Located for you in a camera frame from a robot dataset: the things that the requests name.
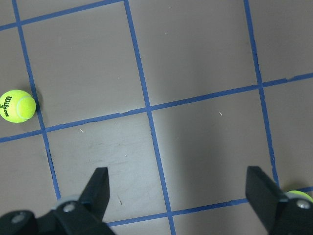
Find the tile grid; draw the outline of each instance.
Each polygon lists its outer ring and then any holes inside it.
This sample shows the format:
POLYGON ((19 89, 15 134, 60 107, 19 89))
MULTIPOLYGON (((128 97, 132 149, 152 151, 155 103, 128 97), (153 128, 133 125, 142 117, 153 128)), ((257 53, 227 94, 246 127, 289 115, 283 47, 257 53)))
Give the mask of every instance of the tile grid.
MULTIPOLYGON (((30 66, 28 54, 27 54, 26 44, 24 41, 22 25, 30 24, 30 23, 34 23, 37 21, 42 21, 42 20, 46 20, 46 19, 50 19, 50 18, 54 18, 54 17, 58 17, 61 15, 70 14, 70 13, 74 13, 74 12, 78 12, 78 11, 82 11, 82 10, 87 10, 87 9, 115 3, 115 2, 120 2, 120 1, 122 1, 122 0, 100 1, 100 2, 87 4, 87 5, 63 10, 60 12, 51 13, 51 14, 47 14, 47 15, 43 15, 43 16, 39 16, 39 17, 34 17, 31 19, 21 21, 20 17, 19 17, 19 11, 18 11, 18 6, 16 3, 16 0, 12 0, 16 22, 0 26, 0 31, 6 30, 9 28, 13 28, 13 27, 18 28, 20 41, 21 41, 21 45, 22 45, 22 50, 23 50, 23 54, 24 54, 24 59, 25 59, 25 64, 26 64, 27 72, 29 74, 29 82, 30 82, 33 96, 34 96, 37 104, 38 104, 38 97, 37 97, 37 93, 36 93, 36 87, 35 87, 32 71, 31 71, 31 66, 30 66)), ((51 154, 50 154, 50 150, 49 150, 49 142, 48 142, 48 138, 47 138, 47 132, 60 130, 60 129, 64 129, 64 128, 69 128, 69 127, 77 126, 77 125, 83 125, 83 124, 89 123, 89 122, 103 121, 103 120, 108 120, 108 119, 119 118, 119 117, 124 117, 124 116, 129 116, 129 115, 147 112, 147 115, 149 118, 149 124, 150 124, 150 127, 152 129, 153 144, 154 144, 154 148, 155 148, 155 152, 156 152, 156 160, 157 160, 157 165, 158 165, 158 169, 159 169, 159 173, 160 173, 161 184, 162 184, 162 189, 163 189, 167 213, 149 215, 149 216, 133 218, 133 219, 126 219, 126 220, 122 220, 122 221, 116 221, 116 222, 109 223, 109 225, 110 226, 116 226, 116 225, 134 223, 134 222, 151 220, 151 219, 156 219, 156 218, 168 217, 169 222, 170 222, 171 232, 172 232, 172 234, 175 234, 175 228, 174 228, 174 222, 173 222, 173 216, 174 215, 187 214, 187 213, 199 212, 199 211, 203 211, 203 210, 209 210, 209 209, 213 209, 213 208, 238 205, 241 203, 246 203, 247 200, 246 199, 238 199, 238 200, 233 200, 233 201, 229 201, 229 202, 222 202, 222 203, 217 203, 217 204, 207 205, 207 206, 202 206, 202 207, 197 207, 197 208, 185 209, 185 210, 180 210, 180 211, 171 211, 169 197, 168 197, 166 183, 165 183, 165 178, 164 178, 164 172, 163 172, 163 168, 162 168, 160 154, 158 151, 157 138, 156 138, 156 133, 155 133, 155 129, 154 129, 152 111, 158 110, 158 109, 164 109, 164 108, 168 108, 168 107, 173 107, 173 106, 177 106, 177 105, 187 104, 187 103, 198 102, 201 100, 207 100, 207 99, 220 97, 220 96, 224 96, 224 95, 236 94, 236 93, 247 92, 247 91, 252 91, 252 90, 258 89, 260 99, 261 99, 263 119, 264 119, 266 134, 267 134, 268 148, 269 148, 270 160, 271 160, 271 164, 272 164, 272 172, 273 172, 274 180, 276 181, 276 183, 279 183, 278 182, 278 175, 277 175, 276 167, 275 167, 274 151, 273 151, 273 146, 272 146, 272 142, 271 142, 269 119, 268 119, 267 108, 266 108, 266 103, 265 103, 264 87, 280 85, 280 84, 299 81, 299 80, 303 80, 303 79, 309 79, 309 78, 313 77, 313 73, 298 75, 298 76, 293 77, 292 79, 278 79, 278 80, 274 80, 274 81, 270 81, 270 82, 262 82, 262 78, 261 78, 261 74, 260 74, 260 70, 259 70, 259 65, 258 65, 256 44, 255 44, 255 40, 254 40, 254 36, 253 36, 253 26, 252 26, 251 14, 250 14, 249 2, 248 2, 248 0, 244 0, 244 6, 245 6, 245 11, 246 11, 246 20, 247 20, 247 24, 248 24, 251 49, 252 49, 252 53, 253 53, 255 72, 257 75, 257 85, 235 88, 235 89, 231 89, 231 90, 227 90, 227 91, 221 91, 221 92, 216 92, 216 93, 212 93, 212 94, 206 94, 206 95, 201 95, 201 96, 197 96, 197 97, 193 97, 193 98, 188 98, 188 99, 184 99, 184 100, 178 100, 178 101, 169 102, 169 103, 165 103, 165 104, 150 106, 148 91, 147 91, 147 87, 145 84, 145 79, 144 79, 142 64, 141 64, 141 60, 140 60, 138 44, 137 44, 136 35, 135 35, 135 31, 134 31, 134 24, 132 22, 132 16, 131 16, 131 11, 130 11, 128 0, 124 0, 124 5, 125 5, 127 19, 129 22, 129 27, 130 27, 130 31, 131 31, 132 40, 133 40, 134 51, 135 51, 135 55, 136 55, 136 60, 137 60, 137 65, 138 65, 138 70, 139 70, 139 75, 140 75, 140 81, 141 81, 141 85, 142 85, 142 89, 143 89, 146 107, 136 109, 136 110, 131 110, 131 111, 123 113, 123 114, 117 113, 117 114, 105 115, 105 116, 101 116, 101 117, 95 117, 95 118, 89 118, 86 120, 75 121, 75 122, 71 122, 71 123, 67 123, 67 124, 56 125, 56 126, 52 126, 52 127, 48 127, 48 128, 46 128, 44 125, 41 110, 39 108, 37 110, 37 114, 38 114, 40 127, 41 127, 40 130, 27 132, 27 133, 15 135, 15 136, 10 136, 10 137, 3 137, 3 138, 0 138, 0 142, 17 140, 17 139, 27 138, 30 136, 35 136, 35 135, 41 134, 43 136, 43 139, 45 142, 47 157, 48 157, 48 161, 49 161, 49 166, 50 166, 50 170, 51 170, 53 184, 55 187, 56 196, 57 196, 57 198, 60 198, 61 195, 59 192, 57 179, 56 179, 56 175, 55 175, 54 168, 53 168, 53 162, 52 162, 52 158, 51 158, 51 154)), ((312 191, 313 187, 301 188, 300 190, 304 191, 304 192, 312 191)))

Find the yellow tennis ball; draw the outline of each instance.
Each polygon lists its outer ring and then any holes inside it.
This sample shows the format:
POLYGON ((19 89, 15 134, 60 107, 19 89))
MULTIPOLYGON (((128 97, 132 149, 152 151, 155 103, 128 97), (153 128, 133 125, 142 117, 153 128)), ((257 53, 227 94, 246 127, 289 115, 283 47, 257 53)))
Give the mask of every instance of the yellow tennis ball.
POLYGON ((296 194, 296 195, 302 196, 302 197, 306 198, 307 200, 309 200, 310 202, 313 203, 313 199, 308 194, 306 194, 305 192, 293 190, 293 191, 289 191, 288 193, 292 193, 292 194, 296 194))
POLYGON ((7 121, 19 123, 34 116, 36 102, 25 91, 11 90, 0 97, 0 115, 7 121))

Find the gray tile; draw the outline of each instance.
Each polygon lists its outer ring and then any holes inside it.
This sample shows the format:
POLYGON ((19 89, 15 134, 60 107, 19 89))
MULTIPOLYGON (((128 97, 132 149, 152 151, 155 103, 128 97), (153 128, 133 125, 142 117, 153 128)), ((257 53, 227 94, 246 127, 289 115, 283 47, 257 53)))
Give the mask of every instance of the gray tile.
MULTIPOLYGON (((17 28, 0 32, 0 96, 9 90, 25 90, 31 94, 28 74, 17 28)), ((0 117, 0 138, 39 130, 38 117, 23 123, 10 123, 0 117)))
POLYGON ((111 227, 117 235, 171 235, 168 218, 111 227))
POLYGON ((130 0, 152 104, 256 83, 242 0, 130 0))
POLYGON ((174 216, 174 221, 177 235, 267 234, 248 203, 174 216))
POLYGON ((166 211, 146 114, 48 133, 62 196, 81 193, 97 167, 109 168, 105 221, 166 211))
POLYGON ((313 72, 313 2, 249 2, 263 81, 313 72))
POLYGON ((285 190, 313 186, 313 80, 265 89, 280 185, 285 190))
POLYGON ((99 0, 17 0, 21 20, 97 2, 99 0))
POLYGON ((248 165, 271 175, 258 91, 153 116, 172 210, 244 198, 248 165))
POLYGON ((43 137, 0 143, 0 216, 14 210, 47 213, 56 202, 43 137))
POLYGON ((123 3, 23 28, 47 126, 145 106, 123 3))
POLYGON ((14 23, 15 16, 12 1, 2 0, 0 2, 0 26, 4 24, 14 23))

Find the blue tape line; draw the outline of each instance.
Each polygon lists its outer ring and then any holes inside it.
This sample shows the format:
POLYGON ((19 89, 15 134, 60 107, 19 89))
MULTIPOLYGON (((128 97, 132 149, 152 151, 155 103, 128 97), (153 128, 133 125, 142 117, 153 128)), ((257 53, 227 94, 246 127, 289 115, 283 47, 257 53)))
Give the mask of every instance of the blue tape line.
POLYGON ((252 91, 252 90, 257 90, 258 88, 259 88, 258 85, 234 88, 234 89, 230 89, 227 91, 215 92, 215 93, 211 93, 211 94, 200 95, 200 96, 193 97, 193 98, 177 100, 177 101, 173 101, 173 102, 169 102, 169 103, 165 103, 165 104, 153 105, 153 106, 151 106, 151 110, 165 109, 165 108, 169 108, 169 107, 174 107, 174 106, 178 106, 178 105, 182 105, 182 104, 194 103, 194 102, 212 99, 212 98, 216 98, 216 97, 221 97, 221 96, 225 96, 225 95, 248 92, 248 91, 252 91))
POLYGON ((312 187, 306 187, 306 188, 299 188, 299 189, 297 189, 297 191, 311 192, 311 191, 313 191, 313 186, 312 187))
POLYGON ((14 27, 16 27, 16 23, 9 23, 9 24, 0 26, 0 31, 6 30, 9 28, 14 28, 14 27))
POLYGON ((145 80, 145 76, 144 76, 144 72, 143 72, 143 67, 142 67, 142 63, 141 63, 141 59, 140 59, 140 52, 139 52, 137 37, 136 37, 136 33, 135 33, 133 18, 132 18, 131 9, 130 9, 128 0, 124 0, 124 5, 125 5, 126 16, 127 16, 127 20, 128 20, 129 29, 130 29, 130 34, 131 34, 131 38, 132 38, 132 42, 133 42, 133 46, 134 46, 134 53, 135 53, 137 67, 138 67, 138 71, 139 71, 139 78, 140 78, 140 82, 141 82, 143 97, 144 97, 145 105, 147 108, 147 115, 148 115, 148 119, 149 119, 149 125, 151 128, 153 147, 154 147, 155 154, 156 154, 156 163, 157 163, 157 167, 158 167, 158 171, 159 171, 159 175, 160 175, 160 180, 161 180, 161 185, 162 185, 162 190, 163 190, 163 195, 164 195, 164 201, 165 201, 165 207, 166 207, 166 211, 168 214, 168 220, 169 220, 169 225, 170 225, 170 229, 171 229, 171 234, 176 235, 174 221, 173 221, 173 217, 171 215, 170 199, 168 196, 168 191, 167 191, 165 177, 164 177, 164 171, 163 171, 163 167, 162 167, 161 156, 160 156, 158 143, 157 143, 156 130, 155 130, 154 122, 153 122, 152 112, 150 110, 151 107, 150 107, 150 101, 149 101, 149 96, 148 96, 147 84, 146 84, 146 80, 145 80))
POLYGON ((43 139, 45 142, 45 149, 47 152, 47 157, 48 157, 49 167, 50 167, 50 171, 51 171, 51 175, 52 175, 54 190, 55 190, 55 194, 56 194, 57 199, 60 199, 61 198, 60 190, 59 190, 56 174, 54 171, 54 166, 53 166, 52 157, 51 157, 50 148, 49 148, 49 141, 48 141, 47 134, 45 132, 45 125, 44 125, 43 116, 42 116, 39 101, 38 101, 35 82, 34 82, 33 73, 31 70, 30 62, 29 62, 29 57, 28 57, 28 53, 27 53, 27 49, 26 49, 24 33, 23 33, 22 26, 21 26, 21 20, 20 20, 20 15, 19 15, 19 10, 18 10, 16 0, 12 0, 12 5, 13 5, 14 14, 15 14, 17 28, 19 31, 19 36, 20 36, 22 51, 23 51, 24 60, 25 60, 25 64, 26 64, 26 69, 28 72, 29 84, 31 87, 33 97, 34 97, 36 104, 37 104, 37 116, 38 116, 39 124, 40 124, 41 130, 42 130, 43 139))
POLYGON ((190 214, 190 213, 207 211, 207 210, 216 209, 216 208, 236 206, 236 205, 247 203, 247 202, 248 202, 248 200, 243 198, 243 199, 232 200, 229 202, 221 202, 221 203, 216 203, 216 204, 202 206, 202 207, 195 207, 195 208, 191 208, 191 209, 173 211, 172 214, 173 215, 190 214))
POLYGON ((93 118, 88 118, 85 120, 74 121, 74 122, 70 122, 70 123, 66 123, 66 124, 51 126, 51 127, 47 127, 46 131, 47 132, 57 131, 57 130, 62 130, 62 129, 66 129, 66 128, 70 128, 70 127, 74 127, 74 126, 84 125, 84 124, 87 124, 90 122, 105 121, 105 120, 110 120, 110 119, 114 119, 114 118, 126 117, 129 115, 141 114, 141 113, 145 113, 145 112, 146 112, 146 108, 134 109, 134 110, 130 110, 130 111, 125 112, 125 113, 109 114, 109 115, 104 115, 104 116, 100 116, 100 117, 95 117, 95 118, 93 117, 93 118))
POLYGON ((278 79, 278 80, 274 80, 274 81, 264 82, 263 83, 263 87, 276 86, 276 85, 280 85, 280 84, 284 84, 284 83, 301 81, 301 80, 310 79, 310 78, 313 78, 313 73, 312 72, 311 73, 297 75, 297 76, 295 76, 293 78, 290 78, 290 79, 282 78, 282 79, 278 79))
POLYGON ((116 2, 121 2, 121 1, 123 1, 123 0, 104 0, 104 1, 98 1, 95 3, 91 3, 91 4, 77 6, 77 7, 73 7, 70 9, 66 9, 66 10, 62 10, 62 11, 34 17, 31 19, 23 20, 23 21, 21 21, 21 25, 30 24, 30 23, 34 23, 34 22, 38 22, 38 21, 44 21, 44 20, 48 20, 51 18, 55 18, 55 17, 59 17, 59 16, 63 16, 63 15, 68 15, 68 14, 79 12, 79 11, 89 10, 89 9, 96 8, 99 6, 104 6, 104 5, 108 5, 108 4, 112 4, 112 3, 116 3, 116 2))
POLYGON ((273 149, 273 143, 272 143, 272 136, 270 133, 268 110, 266 107, 264 90, 259 89, 259 94, 260 94, 260 99, 261 99, 262 114, 263 114, 263 119, 264 119, 266 137, 267 137, 267 141, 268 141, 268 151, 269 151, 269 156, 270 156, 270 163, 272 165, 273 179, 276 182, 276 184, 279 186, 279 179, 278 179, 278 174, 277 174, 277 170, 276 170, 275 155, 274 155, 274 149, 273 149))
POLYGON ((269 151, 269 156, 270 156, 270 162, 271 162, 271 165, 272 165, 272 173, 273 173, 274 181, 279 186, 279 179, 278 179, 278 174, 277 174, 277 170, 276 170, 276 162, 275 162, 275 155, 274 155, 272 137, 271 137, 270 127, 269 127, 268 110, 267 110, 267 107, 266 107, 265 94, 264 94, 264 90, 263 90, 262 76, 261 76, 259 62, 258 62, 258 55, 257 55, 256 43, 255 43, 255 39, 254 39, 253 25, 252 25, 252 18, 251 18, 249 1, 248 0, 244 0, 244 5, 245 5, 245 11, 246 11, 246 21, 247 21, 247 26, 248 26, 248 31, 249 31, 251 50, 252 50, 252 54, 253 54, 254 69, 255 69, 257 82, 258 82, 258 85, 259 85, 259 94, 260 94, 260 100, 261 100, 261 107, 262 107, 264 126, 265 126, 267 141, 268 141, 268 151, 269 151))
POLYGON ((269 82, 264 82, 263 87, 271 87, 271 86, 276 86, 280 84, 288 83, 288 80, 285 78, 274 80, 274 81, 269 81, 269 82))
MULTIPOLYGON (((243 199, 232 200, 229 202, 221 202, 221 203, 206 205, 206 206, 202 206, 202 207, 195 207, 195 208, 190 208, 190 209, 173 211, 173 212, 171 212, 171 214, 172 214, 172 216, 181 215, 181 214, 190 214, 190 213, 207 211, 207 210, 212 210, 212 209, 217 209, 217 208, 222 208, 222 207, 236 206, 236 205, 244 204, 247 202, 248 202, 248 200, 243 198, 243 199)), ((153 215, 137 217, 137 218, 132 218, 132 219, 119 220, 119 221, 107 223, 107 225, 109 227, 114 227, 114 226, 118 226, 118 225, 131 224, 131 223, 137 223, 137 222, 142 222, 142 221, 147 221, 147 220, 152 220, 152 219, 165 218, 167 216, 168 216, 168 213, 153 214, 153 215)))
POLYGON ((42 130, 37 130, 37 131, 31 131, 31 132, 18 134, 18 135, 14 135, 14 136, 1 137, 0 143, 19 140, 19 139, 23 139, 23 138, 27 138, 27 137, 31 137, 31 136, 36 136, 36 135, 41 135, 41 134, 42 134, 42 130))
POLYGON ((153 215, 148 215, 148 216, 143 216, 143 217, 138 217, 138 218, 119 220, 119 221, 107 223, 107 225, 109 227, 114 227, 118 225, 137 223, 137 222, 142 222, 142 221, 147 221, 147 220, 152 220, 152 219, 160 219, 160 218, 165 218, 165 217, 167 217, 167 213, 153 214, 153 215))

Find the floor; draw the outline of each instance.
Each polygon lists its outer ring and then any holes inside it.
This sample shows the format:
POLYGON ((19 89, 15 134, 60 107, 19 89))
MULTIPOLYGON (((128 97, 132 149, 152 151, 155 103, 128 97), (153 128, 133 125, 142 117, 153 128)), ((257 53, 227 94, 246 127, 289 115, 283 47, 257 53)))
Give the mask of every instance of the floor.
POLYGON ((265 235, 248 165, 313 191, 313 3, 2 0, 0 214, 41 216, 109 168, 117 235, 265 235))

